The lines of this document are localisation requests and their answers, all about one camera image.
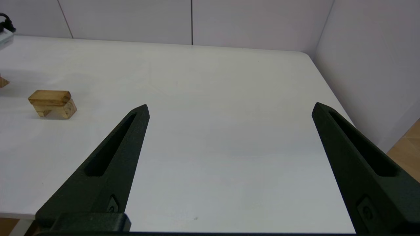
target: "white table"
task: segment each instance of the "white table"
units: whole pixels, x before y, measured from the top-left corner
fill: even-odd
[[[0,217],[33,219],[147,104],[132,231],[354,233],[311,112],[348,117],[303,53],[17,36],[0,73]],[[36,89],[69,90],[78,111],[38,117]]]

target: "wooden block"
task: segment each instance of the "wooden block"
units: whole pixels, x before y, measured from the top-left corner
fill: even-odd
[[[28,99],[34,106],[64,106],[71,94],[69,91],[37,90]]]
[[[28,100],[41,117],[55,111],[69,119],[77,111],[69,91],[37,90]]]
[[[5,78],[0,77],[0,88],[3,88],[9,83]]]

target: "black cable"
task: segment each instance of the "black cable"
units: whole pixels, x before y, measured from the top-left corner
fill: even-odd
[[[3,16],[4,18],[6,18],[7,21],[10,21],[10,18],[8,15],[4,14],[4,13],[0,13],[0,16]]]
[[[14,33],[16,31],[16,28],[13,27],[12,21],[10,20],[9,16],[4,13],[0,13],[0,16],[6,18],[4,22],[0,23],[0,32],[2,32],[3,29],[7,29],[8,31]]]

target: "white device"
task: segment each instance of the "white device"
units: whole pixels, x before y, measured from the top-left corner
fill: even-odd
[[[0,32],[0,50],[9,46],[13,42],[13,33],[7,29],[3,29],[3,32]]]

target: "wooden floor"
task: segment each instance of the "wooden floor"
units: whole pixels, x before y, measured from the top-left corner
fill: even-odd
[[[19,219],[0,218],[0,236],[8,236]]]
[[[387,154],[420,182],[420,120],[405,133]]]

